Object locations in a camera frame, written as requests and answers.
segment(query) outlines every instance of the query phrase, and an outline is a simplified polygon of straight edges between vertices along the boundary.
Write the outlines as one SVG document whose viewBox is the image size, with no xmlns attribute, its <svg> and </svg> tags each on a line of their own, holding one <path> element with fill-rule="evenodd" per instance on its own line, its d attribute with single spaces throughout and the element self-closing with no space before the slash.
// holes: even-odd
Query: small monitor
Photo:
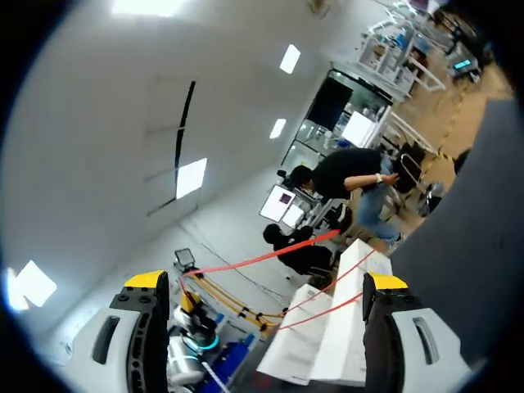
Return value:
<svg viewBox="0 0 524 393">
<path fill-rule="evenodd" d="M 282 218 L 282 222 L 285 223 L 289 228 L 296 228 L 296 225 L 304 217 L 304 211 L 297 205 L 289 206 L 287 213 Z"/>
<path fill-rule="evenodd" d="M 265 200 L 260 215 L 266 219 L 279 222 L 286 214 L 287 208 L 295 199 L 295 194 L 286 188 L 275 185 Z"/>
</svg>

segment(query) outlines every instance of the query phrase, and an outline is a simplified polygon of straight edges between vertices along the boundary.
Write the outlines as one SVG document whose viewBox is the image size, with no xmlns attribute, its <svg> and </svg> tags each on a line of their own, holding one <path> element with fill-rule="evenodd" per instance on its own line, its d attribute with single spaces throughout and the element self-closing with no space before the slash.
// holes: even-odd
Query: orange cable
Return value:
<svg viewBox="0 0 524 393">
<path fill-rule="evenodd" d="M 318 318 L 318 317 L 322 317 L 323 315 L 325 315 L 325 314 L 329 314 L 329 313 L 331 313 L 332 311 L 335 311 L 335 310 L 337 310 L 337 309 L 341 309 L 341 308 L 344 307 L 345 305 L 348 305 L 348 304 L 351 304 L 351 303 L 355 303 L 355 302 L 357 301 L 357 299 L 359 299 L 359 297 L 361 297 L 361 296 L 362 296 L 362 292 L 360 292 L 359 294 L 353 296 L 351 299 L 346 300 L 345 302 L 340 303 L 339 305 L 337 305 L 337 306 L 335 306 L 335 307 L 332 307 L 331 309 L 327 309 L 327 310 L 323 311 L 323 312 L 320 313 L 320 314 L 316 314 L 316 315 L 313 315 L 312 317 L 309 317 L 309 318 L 306 318 L 306 319 L 302 319 L 301 321 L 298 321 L 298 322 L 292 323 L 291 325 L 281 326 L 281 327 L 279 327 L 278 329 L 273 330 L 272 333 L 278 332 L 279 330 L 284 330 L 284 329 L 293 328 L 293 327 L 296 326 L 296 325 L 301 325 L 302 323 L 309 322 L 309 321 L 312 320 L 312 319 L 315 319 L 315 318 Z"/>
<path fill-rule="evenodd" d="M 241 267 L 247 266 L 249 264 L 256 264 L 258 262 L 261 262 L 262 260 L 267 260 L 267 259 L 272 258 L 274 256 L 279 256 L 279 255 L 282 255 L 282 254 L 286 254 L 287 252 L 299 250 L 300 248 L 302 248 L 304 246 L 311 246 L 312 244 L 314 244 L 316 242 L 321 242 L 321 241 L 324 241 L 324 240 L 331 239 L 332 237 L 337 235 L 339 232 L 340 231 L 338 229 L 336 229 L 334 231 L 331 231 L 331 232 L 325 233 L 323 235 L 320 235 L 318 237 L 315 237 L 314 239 L 305 240 L 303 242 L 296 243 L 296 244 L 294 244 L 292 246 L 288 246 L 286 248 L 282 248 L 281 250 L 270 252 L 268 254 L 264 254 L 262 256 L 258 256 L 258 257 L 254 258 L 252 260 L 245 260 L 245 261 L 239 262 L 237 264 L 231 264 L 229 266 L 219 266 L 219 267 L 216 267 L 216 268 L 198 269 L 198 270 L 192 270 L 192 271 L 186 272 L 186 273 L 184 273 L 180 277 L 180 287 L 181 287 L 182 291 L 187 292 L 185 286 L 183 285 L 183 278 L 186 277 L 186 276 L 193 275 L 193 274 L 199 274 L 199 273 L 221 272 L 221 271 L 225 271 L 225 270 L 232 270 L 232 269 L 236 269 L 236 268 L 241 268 Z"/>
<path fill-rule="evenodd" d="M 286 313 L 289 313 L 291 310 L 293 309 L 297 309 L 298 307 L 300 307 L 301 305 L 303 305 L 304 303 L 307 303 L 308 301 L 310 300 L 313 300 L 315 297 L 317 297 L 318 295 L 320 295 L 321 293 L 324 293 L 325 291 L 327 291 L 329 288 L 331 288 L 333 285 L 335 285 L 337 282 L 341 281 L 345 276 L 347 276 L 349 273 L 351 273 L 353 270 L 357 269 L 360 264 L 362 264 L 373 252 L 375 252 L 376 249 L 372 249 L 364 258 L 362 258 L 359 262 L 357 262 L 355 264 L 355 266 L 353 266 L 351 269 L 349 269 L 347 272 L 345 272 L 344 274 L 342 274 L 339 278 L 337 278 L 335 281 L 332 281 L 331 284 L 329 284 L 327 287 L 325 287 L 324 289 L 322 289 L 321 291 L 315 293 L 313 296 L 303 300 L 301 303 L 299 303 L 298 305 L 294 305 L 293 307 L 291 307 L 288 311 L 286 311 Z"/>
</svg>

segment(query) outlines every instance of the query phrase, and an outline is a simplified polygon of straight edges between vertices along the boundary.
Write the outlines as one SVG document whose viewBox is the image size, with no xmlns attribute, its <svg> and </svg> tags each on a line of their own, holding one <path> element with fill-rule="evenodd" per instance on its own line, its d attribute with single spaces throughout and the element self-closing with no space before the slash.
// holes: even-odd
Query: man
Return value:
<svg viewBox="0 0 524 393">
<path fill-rule="evenodd" d="M 390 159 L 379 151 L 356 147 L 336 151 L 314 170 L 297 166 L 290 178 L 295 187 L 328 198 L 350 199 L 352 191 L 362 188 L 355 215 L 357 223 L 390 246 L 404 238 L 398 229 L 379 217 L 389 187 L 399 179 L 399 175 L 393 173 Z"/>
<path fill-rule="evenodd" d="M 268 225 L 262 233 L 264 240 L 273 246 L 275 251 L 304 242 L 313 236 L 313 228 L 302 227 L 285 235 L 278 224 Z M 288 268 L 298 274 L 325 273 L 332 269 L 332 253 L 324 246 L 304 246 L 298 250 L 287 252 L 278 256 Z"/>
</svg>

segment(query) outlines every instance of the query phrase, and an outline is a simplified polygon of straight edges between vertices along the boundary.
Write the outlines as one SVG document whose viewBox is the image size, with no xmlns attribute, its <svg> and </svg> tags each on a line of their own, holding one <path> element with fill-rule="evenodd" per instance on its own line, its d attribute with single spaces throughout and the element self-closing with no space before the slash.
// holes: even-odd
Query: ceiling light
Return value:
<svg viewBox="0 0 524 393">
<path fill-rule="evenodd" d="M 177 199 L 202 187 L 207 158 L 202 158 L 178 170 Z"/>
<path fill-rule="evenodd" d="M 271 134 L 269 135 L 269 139 L 278 138 L 280 136 L 280 134 L 282 133 L 282 129 L 284 128 L 284 125 L 286 125 L 286 119 L 278 119 L 275 122 L 273 130 L 271 130 Z"/>
<path fill-rule="evenodd" d="M 115 0 L 114 14 L 173 16 L 182 0 Z"/>
<path fill-rule="evenodd" d="M 23 311 L 29 308 L 27 300 L 22 295 L 18 283 L 16 282 L 15 271 L 11 268 L 7 268 L 6 275 L 6 289 L 7 303 L 11 306 L 14 311 Z"/>
<path fill-rule="evenodd" d="M 42 307 L 56 291 L 56 284 L 32 260 L 16 276 L 16 285 L 38 307 Z"/>
<path fill-rule="evenodd" d="M 299 57 L 300 51 L 295 45 L 290 44 L 289 47 L 287 47 L 282 63 L 280 63 L 280 69 L 288 74 L 292 74 Z"/>
</svg>

